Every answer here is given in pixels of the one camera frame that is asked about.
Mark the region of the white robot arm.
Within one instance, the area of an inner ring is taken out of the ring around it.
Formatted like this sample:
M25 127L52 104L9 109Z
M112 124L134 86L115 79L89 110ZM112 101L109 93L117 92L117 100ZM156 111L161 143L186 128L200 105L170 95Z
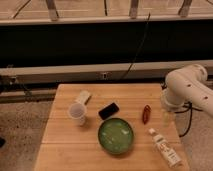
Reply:
M206 86L207 77L207 70L199 64L188 65L166 75L166 88L160 97L164 126L174 120L174 113L185 101L199 107L213 119L213 90Z

